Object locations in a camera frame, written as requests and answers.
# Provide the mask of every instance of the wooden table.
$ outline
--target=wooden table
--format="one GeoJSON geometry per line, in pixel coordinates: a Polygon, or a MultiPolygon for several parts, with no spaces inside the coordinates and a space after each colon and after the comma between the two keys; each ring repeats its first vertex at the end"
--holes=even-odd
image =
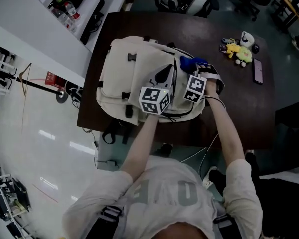
{"type": "Polygon", "coordinates": [[[290,27],[297,19],[299,19],[299,14],[291,4],[292,0],[280,0],[280,1],[283,3],[283,5],[280,6],[275,11],[273,17],[275,21],[279,23],[279,27],[282,29],[282,31],[287,32],[288,27],[290,27]],[[284,21],[281,21],[278,19],[278,14],[281,13],[286,7],[288,7],[291,13],[284,21]]]}
{"type": "MultiPolygon", "coordinates": [[[[163,12],[119,12],[107,16],[87,71],[77,125],[104,132],[111,121],[96,101],[96,88],[111,42],[127,36],[150,36],[160,44],[177,48],[213,64],[225,88],[220,95],[245,149],[271,148],[274,136],[274,79],[264,39],[254,36],[260,47],[255,58],[262,62],[263,85],[253,82],[251,63],[246,68],[218,51],[222,38],[240,38],[241,31],[214,25],[207,19],[163,12]]],[[[140,129],[135,127],[133,135],[140,129]]],[[[195,119],[158,125],[155,140],[188,146],[209,146],[216,124],[210,107],[195,119]]],[[[220,147],[217,139],[213,147],[220,147]]]]}

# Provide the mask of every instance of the wall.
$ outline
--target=wall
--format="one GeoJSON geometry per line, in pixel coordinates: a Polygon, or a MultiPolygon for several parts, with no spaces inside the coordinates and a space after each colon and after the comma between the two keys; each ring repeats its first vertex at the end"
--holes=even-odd
{"type": "Polygon", "coordinates": [[[39,0],[0,0],[0,46],[84,85],[92,53],[39,0]]]}

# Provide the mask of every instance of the computer mouse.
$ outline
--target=computer mouse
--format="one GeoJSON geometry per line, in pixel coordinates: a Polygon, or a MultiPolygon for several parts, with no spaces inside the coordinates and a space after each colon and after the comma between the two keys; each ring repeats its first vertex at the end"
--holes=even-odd
{"type": "Polygon", "coordinates": [[[252,47],[251,47],[251,51],[255,54],[257,54],[259,52],[259,45],[257,43],[255,43],[252,47]]]}

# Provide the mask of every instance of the shoulder strap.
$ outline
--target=shoulder strap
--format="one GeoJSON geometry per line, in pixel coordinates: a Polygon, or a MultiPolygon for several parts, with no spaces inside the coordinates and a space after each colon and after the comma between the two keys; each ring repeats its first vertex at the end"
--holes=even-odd
{"type": "Polygon", "coordinates": [[[99,234],[101,234],[103,239],[112,239],[119,224],[121,214],[122,210],[116,206],[106,206],[103,208],[86,239],[95,239],[99,234]]]}
{"type": "Polygon", "coordinates": [[[220,235],[217,236],[219,231],[222,239],[242,239],[235,219],[228,214],[221,215],[214,219],[214,226],[217,227],[217,229],[214,229],[216,238],[220,238],[220,235]]]}

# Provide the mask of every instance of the tiled floor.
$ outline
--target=tiled floor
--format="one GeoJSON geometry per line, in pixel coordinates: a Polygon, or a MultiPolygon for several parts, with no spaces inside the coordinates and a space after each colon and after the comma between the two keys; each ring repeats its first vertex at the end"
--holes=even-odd
{"type": "MultiPolygon", "coordinates": [[[[15,65],[23,71],[28,62],[17,59],[15,65]]],[[[46,73],[32,66],[29,79],[46,73]]],[[[56,239],[63,235],[62,214],[89,184],[98,152],[92,135],[76,126],[78,109],[71,99],[59,104],[55,94],[29,87],[21,132],[23,104],[19,82],[0,96],[0,165],[27,188],[32,209],[24,216],[30,227],[40,238],[56,239]]]]}
{"type": "MultiPolygon", "coordinates": [[[[209,19],[226,27],[237,28],[266,39],[272,59],[275,85],[276,108],[299,101],[299,53],[293,48],[288,35],[277,31],[269,12],[262,8],[258,20],[235,13],[228,0],[219,0],[220,11],[212,12],[209,19]]],[[[153,1],[136,0],[132,10],[156,10],[153,1]]],[[[291,29],[299,31],[295,25],[291,29]]],[[[28,62],[17,59],[22,71],[28,62]]],[[[42,79],[47,69],[32,66],[29,79],[42,79]]],[[[129,149],[117,138],[114,145],[100,143],[99,153],[93,145],[93,137],[76,126],[78,110],[71,100],[57,103],[55,95],[32,87],[28,89],[25,103],[23,132],[21,133],[24,96],[20,83],[13,83],[11,93],[0,97],[0,165],[5,172],[18,178],[28,190],[32,209],[27,214],[32,230],[43,239],[55,239],[63,235],[61,216],[80,197],[95,171],[94,157],[99,160],[113,159],[120,165],[129,149]]],[[[294,153],[283,153],[286,128],[276,128],[274,151],[258,151],[257,160],[264,173],[281,170],[293,165],[294,153]]],[[[175,147],[171,157],[184,159],[199,148],[175,147]]],[[[204,153],[188,160],[198,169],[204,153]]],[[[211,151],[203,164],[202,175],[211,165],[224,170],[220,151],[211,151]]],[[[115,167],[100,164],[100,168],[114,170],[115,167]]]]}

